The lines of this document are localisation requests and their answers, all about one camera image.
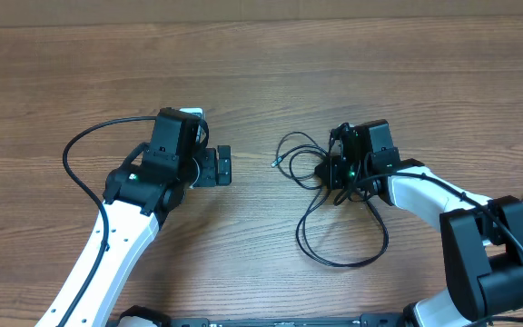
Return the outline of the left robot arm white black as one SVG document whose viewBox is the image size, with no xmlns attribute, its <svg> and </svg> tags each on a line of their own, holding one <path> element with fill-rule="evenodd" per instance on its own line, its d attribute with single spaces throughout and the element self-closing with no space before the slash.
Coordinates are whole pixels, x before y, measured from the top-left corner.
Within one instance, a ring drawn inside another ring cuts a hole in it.
<svg viewBox="0 0 523 327">
<path fill-rule="evenodd" d="M 150 141 L 92 197 L 99 209 L 93 231 L 39 325 L 106 325 L 131 271 L 187 190 L 231 183 L 231 148 L 209 147 L 203 109 L 163 108 L 151 120 Z"/>
</svg>

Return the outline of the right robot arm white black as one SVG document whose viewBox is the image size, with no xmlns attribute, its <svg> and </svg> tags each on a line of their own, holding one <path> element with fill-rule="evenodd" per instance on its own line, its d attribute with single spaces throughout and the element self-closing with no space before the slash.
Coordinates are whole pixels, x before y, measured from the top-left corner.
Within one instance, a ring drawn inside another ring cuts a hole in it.
<svg viewBox="0 0 523 327">
<path fill-rule="evenodd" d="M 331 130 L 315 173 L 343 196 L 378 196 L 441 234 L 447 288 L 405 308 L 406 326 L 487 326 L 512 322 L 523 309 L 523 203 L 469 193 L 424 163 L 401 159 L 387 121 L 344 123 Z"/>
</svg>

